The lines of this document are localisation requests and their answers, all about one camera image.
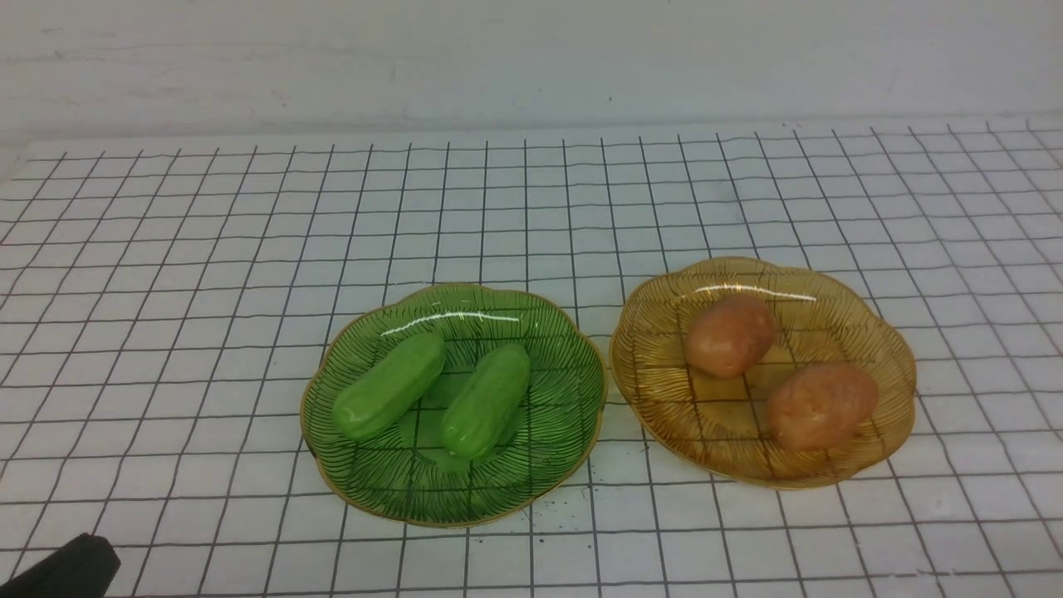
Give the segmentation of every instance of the gold plate rim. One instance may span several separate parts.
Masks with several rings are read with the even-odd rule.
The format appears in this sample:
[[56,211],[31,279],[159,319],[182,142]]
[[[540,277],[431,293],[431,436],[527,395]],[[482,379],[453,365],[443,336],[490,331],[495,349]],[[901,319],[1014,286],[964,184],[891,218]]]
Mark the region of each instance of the gold plate rim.
[[[529,498],[527,501],[518,505],[517,507],[510,509],[509,511],[506,511],[504,513],[500,513],[497,515],[492,515],[490,517],[485,517],[483,519],[477,519],[475,522],[460,522],[460,523],[457,523],[457,524],[439,524],[439,523],[436,523],[436,522],[422,522],[422,520],[412,519],[412,518],[392,517],[391,515],[387,515],[387,514],[378,512],[378,511],[376,511],[374,509],[370,509],[370,508],[368,508],[368,507],[366,507],[364,505],[358,503],[355,500],[352,500],[351,497],[347,496],[342,491],[340,491],[338,488],[336,488],[336,484],[333,483],[332,479],[325,473],[324,465],[322,465],[321,459],[318,458],[317,451],[314,450],[310,447],[309,442],[306,441],[306,439],[308,438],[308,434],[306,433],[306,398],[307,398],[307,395],[309,395],[310,387],[314,386],[314,382],[318,379],[318,377],[324,371],[325,364],[328,362],[328,358],[332,356],[333,349],[336,347],[336,343],[339,342],[339,339],[348,331],[348,329],[350,329],[352,326],[354,326],[355,324],[357,324],[361,320],[364,320],[364,319],[366,319],[366,318],[368,318],[370,315],[373,315],[375,313],[378,313],[378,312],[382,312],[384,310],[387,310],[389,308],[393,308],[393,307],[402,304],[403,302],[409,301],[409,298],[411,298],[414,296],[417,296],[418,294],[426,293],[429,290],[438,290],[440,288],[446,288],[446,287],[480,288],[480,289],[487,290],[488,292],[513,292],[513,293],[525,294],[525,295],[528,295],[528,296],[533,296],[535,298],[539,298],[539,301],[545,303],[546,305],[549,305],[550,307],[554,308],[555,310],[557,310],[558,312],[560,312],[561,315],[564,317],[564,319],[568,321],[569,325],[571,325],[573,334],[577,338],[581,339],[594,352],[594,356],[597,358],[598,366],[602,369],[602,397],[598,399],[597,417],[595,418],[595,422],[594,422],[594,431],[591,434],[590,442],[587,443],[587,449],[584,451],[584,454],[576,461],[575,465],[572,466],[572,469],[570,469],[568,473],[566,473],[563,476],[561,476],[560,479],[558,480],[558,482],[556,484],[554,484],[553,486],[551,486],[550,489],[547,489],[547,490],[545,490],[545,491],[543,491],[543,492],[541,492],[539,494],[536,494],[535,496],[533,496],[532,498]],[[325,355],[321,358],[321,363],[319,364],[317,372],[314,373],[314,376],[310,377],[310,379],[306,383],[306,387],[303,389],[303,396],[302,396],[302,398],[299,401],[299,429],[300,429],[300,433],[302,433],[302,435],[303,435],[303,442],[305,442],[307,448],[310,449],[309,452],[310,452],[310,456],[314,458],[314,464],[318,468],[318,475],[321,476],[321,479],[324,481],[325,485],[328,486],[328,490],[332,491],[333,494],[335,494],[340,499],[342,499],[343,502],[350,505],[351,507],[354,507],[358,511],[361,511],[362,513],[368,513],[370,515],[375,515],[377,517],[381,517],[383,519],[388,519],[390,522],[398,522],[400,524],[408,524],[408,525],[411,525],[411,526],[418,526],[418,527],[422,527],[422,528],[434,528],[434,529],[463,529],[463,528],[472,528],[472,527],[475,527],[475,526],[483,526],[483,525],[486,525],[486,524],[490,524],[492,522],[497,522],[499,519],[504,519],[504,518],[506,518],[506,517],[508,517],[508,516],[510,516],[510,515],[512,515],[514,513],[518,513],[518,512],[526,509],[529,505],[532,505],[536,500],[539,500],[540,498],[542,498],[542,497],[546,496],[547,494],[550,494],[550,493],[554,492],[555,490],[557,490],[561,484],[563,484],[566,482],[566,480],[568,480],[569,478],[571,478],[572,476],[574,476],[576,474],[576,472],[578,472],[579,468],[583,467],[585,463],[587,463],[587,460],[591,456],[591,451],[594,449],[594,446],[597,444],[598,435],[602,433],[602,417],[603,417],[604,412],[605,412],[606,401],[607,401],[607,399],[609,397],[609,380],[610,380],[610,378],[606,374],[607,370],[608,369],[606,368],[605,357],[602,355],[602,351],[598,349],[597,345],[595,345],[594,342],[591,341],[591,339],[589,337],[587,337],[586,335],[583,334],[583,331],[579,330],[579,328],[576,326],[576,323],[572,320],[572,317],[570,317],[568,312],[566,312],[560,307],[558,307],[557,304],[554,304],[553,302],[551,302],[550,298],[546,298],[545,296],[542,296],[541,294],[536,294],[535,292],[528,292],[527,290],[519,290],[519,289],[516,289],[516,288],[491,288],[489,286],[486,286],[486,285],[483,285],[483,284],[476,284],[476,283],[453,281],[453,283],[434,284],[434,285],[426,286],[424,288],[418,289],[418,290],[416,290],[414,292],[410,292],[409,294],[407,294],[406,296],[403,296],[402,298],[400,298],[400,301],[398,301],[398,302],[395,302],[393,304],[388,304],[386,306],[381,306],[379,308],[376,308],[375,310],[372,310],[372,311],[366,312],[365,314],[361,314],[360,317],[358,317],[358,318],[354,319],[353,321],[351,321],[350,323],[348,323],[347,326],[344,326],[342,329],[340,329],[340,331],[338,334],[336,334],[336,337],[334,337],[333,340],[332,340],[332,342],[328,344],[328,349],[325,351]]]
[[[617,378],[617,374],[615,374],[617,370],[615,370],[614,364],[613,364],[613,357],[615,356],[617,330],[619,330],[620,326],[622,326],[623,323],[625,322],[624,315],[625,315],[625,312],[627,312],[627,310],[628,310],[631,296],[637,295],[639,293],[639,291],[643,289],[643,287],[645,287],[645,286],[647,286],[649,284],[654,284],[657,280],[668,278],[670,276],[682,275],[685,273],[686,274],[690,274],[689,270],[693,270],[693,269],[696,269],[696,268],[702,268],[702,267],[705,267],[705,266],[707,266],[709,263],[713,263],[713,262],[725,262],[725,263],[726,262],[747,262],[747,263],[758,264],[761,268],[763,268],[765,271],[774,271],[774,272],[782,272],[782,273],[784,273],[784,272],[796,272],[796,273],[802,273],[804,275],[811,274],[813,276],[822,276],[822,277],[830,279],[833,284],[838,285],[843,290],[843,292],[847,292],[854,298],[856,298],[856,303],[860,305],[861,309],[863,309],[867,313],[867,315],[870,315],[872,319],[874,319],[879,324],[881,324],[884,327],[884,330],[885,330],[887,335],[891,335],[891,336],[895,337],[896,340],[899,341],[900,346],[902,346],[904,349],[905,349],[905,356],[904,356],[905,360],[904,360],[904,362],[905,362],[906,374],[907,374],[907,376],[905,378],[908,381],[908,385],[907,385],[907,388],[906,388],[906,395],[909,396],[908,406],[909,406],[910,411],[912,412],[912,417],[910,418],[911,424],[908,426],[908,428],[906,430],[904,430],[902,441],[900,443],[898,443],[897,446],[895,448],[893,448],[892,450],[883,451],[883,454],[881,455],[881,457],[878,460],[876,460],[874,462],[870,462],[866,465],[864,465],[863,467],[857,468],[857,469],[853,471],[851,473],[847,473],[844,476],[839,476],[833,481],[822,482],[822,483],[821,482],[812,482],[812,481],[803,482],[804,480],[810,480],[809,477],[806,477],[806,478],[790,478],[790,479],[787,479],[787,483],[783,484],[783,483],[778,483],[778,480],[761,479],[761,478],[750,478],[750,477],[746,477],[746,476],[735,475],[735,474],[727,474],[727,473],[724,473],[724,472],[719,472],[716,469],[713,469],[712,467],[709,467],[706,464],[702,463],[701,461],[697,461],[696,459],[690,457],[685,451],[679,450],[676,447],[672,446],[671,443],[669,443],[656,430],[654,430],[654,428],[649,425],[649,423],[647,423],[642,417],[642,414],[640,413],[640,411],[638,409],[636,409],[636,403],[637,403],[637,400],[632,399],[629,396],[628,391],[624,388],[623,385],[621,385],[621,381],[618,380],[618,378]],[[874,467],[875,465],[878,465],[879,463],[882,463],[883,461],[890,459],[890,457],[892,457],[894,454],[896,454],[896,451],[911,437],[912,429],[914,428],[914,425],[915,425],[915,413],[916,413],[916,409],[915,409],[915,395],[916,395],[916,389],[917,389],[917,381],[916,381],[917,371],[916,371],[916,365],[915,365],[915,356],[912,353],[912,348],[908,345],[908,341],[905,340],[905,338],[904,338],[902,335],[900,335],[899,332],[897,332],[897,330],[895,328],[893,328],[890,325],[890,323],[885,322],[878,314],[876,314],[866,305],[866,303],[864,302],[864,298],[862,296],[860,296],[860,294],[856,290],[853,290],[853,288],[850,288],[847,284],[843,283],[842,280],[840,280],[840,279],[838,279],[838,278],[836,278],[833,276],[830,276],[828,274],[825,274],[823,272],[819,272],[816,270],[812,270],[812,269],[808,269],[808,268],[794,268],[794,267],[790,267],[790,266],[778,266],[776,263],[772,263],[771,261],[765,261],[763,259],[757,259],[755,257],[746,257],[746,256],[743,256],[743,255],[730,255],[730,256],[710,257],[708,259],[702,259],[699,261],[691,263],[691,264],[689,264],[689,266],[687,266],[687,267],[685,267],[685,268],[682,268],[680,270],[677,270],[675,272],[667,272],[667,273],[663,273],[663,274],[659,274],[659,275],[653,276],[653,277],[651,277],[648,279],[643,280],[637,287],[635,287],[635,290],[632,290],[631,293],[628,294],[626,301],[624,302],[624,307],[621,309],[620,321],[618,323],[617,329],[613,330],[613,334],[612,334],[612,336],[609,339],[609,372],[610,372],[610,375],[612,376],[613,385],[617,387],[617,390],[621,394],[621,396],[624,397],[624,401],[627,404],[628,408],[630,408],[631,412],[635,414],[635,417],[639,421],[639,424],[642,426],[642,428],[644,430],[646,430],[647,432],[649,432],[649,434],[658,442],[658,444],[660,444],[665,449],[668,449],[669,452],[671,452],[671,454],[679,457],[680,459],[682,459],[684,461],[686,461],[688,463],[691,463],[691,464],[693,464],[693,465],[695,465],[695,466],[697,466],[697,467],[699,467],[699,468],[702,468],[702,469],[704,469],[706,472],[709,472],[710,474],[713,474],[713,475],[716,475],[716,476],[722,476],[722,477],[729,478],[729,479],[732,479],[732,480],[738,480],[738,481],[745,482],[745,483],[748,483],[748,484],[754,484],[754,485],[758,485],[758,486],[773,489],[773,490],[779,490],[779,491],[797,491],[797,490],[806,490],[806,489],[813,489],[813,488],[823,488],[823,486],[834,485],[834,484],[837,484],[839,482],[842,482],[844,480],[853,478],[854,476],[856,476],[860,472],[863,472],[865,469]]]

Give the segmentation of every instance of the potato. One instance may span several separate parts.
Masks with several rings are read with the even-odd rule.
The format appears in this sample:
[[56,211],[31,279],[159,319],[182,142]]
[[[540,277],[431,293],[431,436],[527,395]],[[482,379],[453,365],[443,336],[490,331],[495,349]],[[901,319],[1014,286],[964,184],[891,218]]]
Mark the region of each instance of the potato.
[[716,378],[741,376],[775,343],[775,319],[762,298],[728,294],[702,312],[687,331],[687,363]]
[[827,449],[846,443],[878,407],[878,386],[847,363],[803,368],[767,399],[767,426],[782,448]]

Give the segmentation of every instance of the green plate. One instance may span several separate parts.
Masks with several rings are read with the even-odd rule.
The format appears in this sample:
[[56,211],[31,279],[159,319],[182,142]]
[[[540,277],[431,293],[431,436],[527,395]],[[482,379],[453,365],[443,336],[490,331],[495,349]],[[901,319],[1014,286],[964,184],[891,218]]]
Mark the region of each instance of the green plate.
[[[402,340],[446,340],[436,386],[384,434],[356,443],[332,423],[336,395]],[[476,462],[439,446],[446,407],[476,362],[519,342],[532,358],[528,394],[504,442]],[[325,483],[374,515],[429,527],[485,524],[520,511],[587,460],[602,427],[605,363],[560,308],[519,290],[445,284],[410,294],[347,326],[303,394],[303,437]]]

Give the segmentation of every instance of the green vegetable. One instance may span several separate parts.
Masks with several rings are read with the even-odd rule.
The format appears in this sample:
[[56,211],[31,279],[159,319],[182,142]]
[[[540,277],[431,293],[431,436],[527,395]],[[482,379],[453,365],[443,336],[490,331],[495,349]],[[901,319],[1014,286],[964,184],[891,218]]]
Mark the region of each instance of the green vegetable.
[[[399,437],[403,445],[412,446],[419,456],[435,463],[440,472],[446,474],[467,475],[470,472],[471,463],[443,448],[442,441],[443,416],[470,378],[472,378],[471,372],[441,375],[428,393],[421,398],[420,404],[415,404],[406,415],[399,420]],[[518,408],[509,418],[506,432],[499,439],[497,445],[511,443],[517,431],[525,425],[526,417],[527,412]],[[497,445],[494,447],[496,450],[488,452],[480,458],[480,461],[490,460],[501,452],[500,449],[505,448]]]
[[406,339],[333,404],[333,424],[352,441],[387,430],[424,395],[443,371],[446,349],[438,332]]
[[503,345],[484,356],[443,416],[443,446],[470,461],[488,456],[511,430],[530,375],[532,360],[520,345]]

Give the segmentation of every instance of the amber plate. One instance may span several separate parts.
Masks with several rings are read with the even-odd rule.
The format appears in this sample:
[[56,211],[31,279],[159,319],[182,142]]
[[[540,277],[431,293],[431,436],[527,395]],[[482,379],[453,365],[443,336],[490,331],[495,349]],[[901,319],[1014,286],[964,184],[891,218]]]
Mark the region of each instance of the amber plate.
[[[763,297],[780,334],[742,378],[718,380],[687,366],[684,331],[733,292]],[[609,361],[621,394],[662,445],[754,484],[797,490],[838,483],[893,455],[915,423],[915,360],[904,338],[837,279],[759,259],[707,259],[641,284],[624,304]],[[875,379],[878,409],[841,447],[783,450],[766,430],[769,395],[797,368],[840,361]]]

